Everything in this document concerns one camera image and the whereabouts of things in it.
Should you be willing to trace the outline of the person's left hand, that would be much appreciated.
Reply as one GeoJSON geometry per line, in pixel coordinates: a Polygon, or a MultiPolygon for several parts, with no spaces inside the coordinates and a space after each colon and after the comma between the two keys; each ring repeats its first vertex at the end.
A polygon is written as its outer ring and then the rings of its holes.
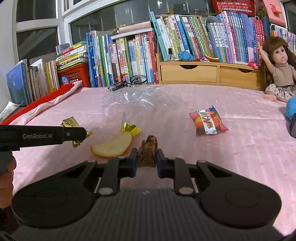
{"type": "Polygon", "coordinates": [[[8,170],[5,174],[1,175],[0,181],[0,208],[6,208],[11,205],[13,198],[13,179],[14,170],[16,168],[15,157],[12,156],[9,164],[8,170]]]}

